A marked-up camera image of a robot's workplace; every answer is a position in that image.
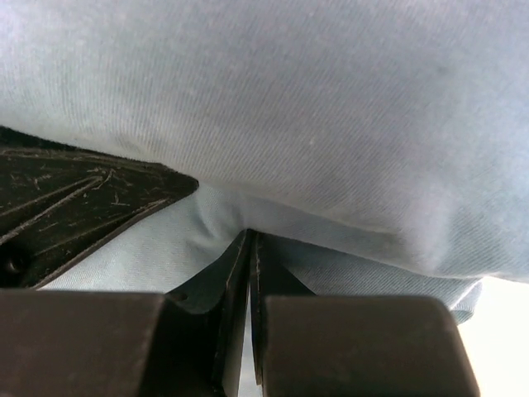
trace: light blue fabric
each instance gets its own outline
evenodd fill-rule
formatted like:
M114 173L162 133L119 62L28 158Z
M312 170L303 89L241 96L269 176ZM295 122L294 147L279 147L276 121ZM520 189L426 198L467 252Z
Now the light blue fabric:
M457 309L484 275L528 280L527 2L3 0L0 18L0 124L203 185L56 288L167 290L242 227L314 245L270 241L326 293Z

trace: black plastic piece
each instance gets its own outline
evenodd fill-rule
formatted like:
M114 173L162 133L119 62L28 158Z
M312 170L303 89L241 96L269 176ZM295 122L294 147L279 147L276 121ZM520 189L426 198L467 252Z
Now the black plastic piece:
M446 307L426 297L269 297L264 397L477 397Z
M167 295L0 292L0 395L237 397L250 237Z
M41 286L198 182L0 127L0 288Z

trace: scratch mark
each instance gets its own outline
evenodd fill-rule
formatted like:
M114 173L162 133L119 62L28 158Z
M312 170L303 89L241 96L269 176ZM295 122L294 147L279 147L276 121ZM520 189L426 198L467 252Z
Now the scratch mark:
M130 207L130 204L120 203L119 202L119 196L117 195L117 192L114 192L114 203L112 205L121 205L122 207Z
M45 230L48 230L49 228L55 226L56 224L58 224L58 222L51 223L50 225L48 225L46 227L43 227L42 229L39 229L39 232L43 232Z

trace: black rubber pad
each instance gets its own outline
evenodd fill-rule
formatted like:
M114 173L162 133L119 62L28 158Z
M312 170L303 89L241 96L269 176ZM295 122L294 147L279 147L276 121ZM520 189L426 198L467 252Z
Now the black rubber pad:
M198 182L0 127L0 287L43 285Z

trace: scratched black surface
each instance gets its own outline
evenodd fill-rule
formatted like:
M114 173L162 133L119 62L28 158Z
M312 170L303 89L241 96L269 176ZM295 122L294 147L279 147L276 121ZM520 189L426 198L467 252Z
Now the scratched black surface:
M82 151L0 127L0 287L43 285L198 182L162 165Z

